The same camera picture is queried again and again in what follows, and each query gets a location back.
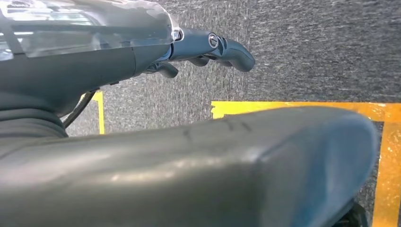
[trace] yellow floor marking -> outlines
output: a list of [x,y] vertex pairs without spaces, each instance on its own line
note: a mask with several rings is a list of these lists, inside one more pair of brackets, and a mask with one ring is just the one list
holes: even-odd
[[93,96],[93,100],[97,102],[97,108],[99,111],[99,134],[105,133],[105,115],[103,107],[103,92],[97,91]]
[[375,192],[373,227],[397,227],[401,196],[401,104],[341,102],[229,102],[213,101],[213,118],[293,106],[332,106],[384,122]]

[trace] clear plastic cover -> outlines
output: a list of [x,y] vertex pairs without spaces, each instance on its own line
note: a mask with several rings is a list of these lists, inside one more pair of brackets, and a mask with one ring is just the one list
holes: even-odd
[[[28,57],[170,44],[180,30],[145,0],[0,0],[0,9]],[[0,48],[14,51],[4,36]]]

